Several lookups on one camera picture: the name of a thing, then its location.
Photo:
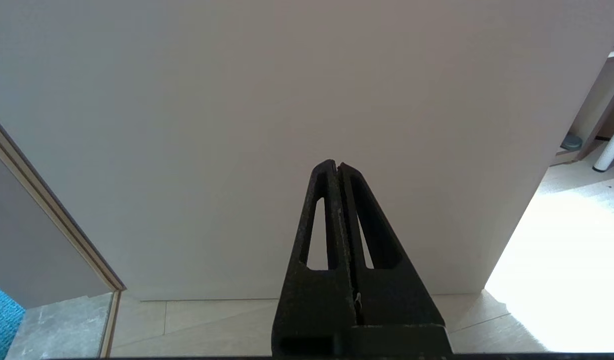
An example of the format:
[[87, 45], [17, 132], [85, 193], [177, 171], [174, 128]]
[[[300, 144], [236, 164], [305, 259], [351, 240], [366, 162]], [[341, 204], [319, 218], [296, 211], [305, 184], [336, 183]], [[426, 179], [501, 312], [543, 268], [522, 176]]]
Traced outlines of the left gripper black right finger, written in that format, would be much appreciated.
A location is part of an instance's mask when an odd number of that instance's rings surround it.
[[345, 353], [451, 354], [445, 321], [364, 176], [345, 163], [338, 170], [356, 305], [355, 325], [341, 333]]

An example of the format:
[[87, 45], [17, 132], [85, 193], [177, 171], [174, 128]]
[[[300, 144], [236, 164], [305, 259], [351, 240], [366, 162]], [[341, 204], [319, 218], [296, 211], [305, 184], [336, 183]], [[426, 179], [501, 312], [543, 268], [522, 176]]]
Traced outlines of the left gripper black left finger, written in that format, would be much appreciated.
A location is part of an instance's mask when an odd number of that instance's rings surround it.
[[[316, 206], [325, 207], [327, 269], [307, 265]], [[314, 167], [272, 325], [275, 357], [339, 357], [356, 324], [350, 251], [336, 163]]]

